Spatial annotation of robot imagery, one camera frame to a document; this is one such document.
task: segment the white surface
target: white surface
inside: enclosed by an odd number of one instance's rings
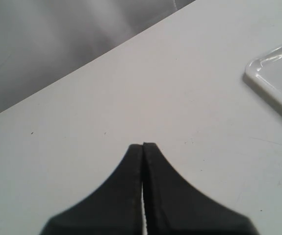
[[[282,105],[282,46],[251,61],[245,72]]]
[[[241,79],[281,43],[282,1],[197,0],[1,113],[0,235],[38,234],[143,141],[282,234],[282,118]]]

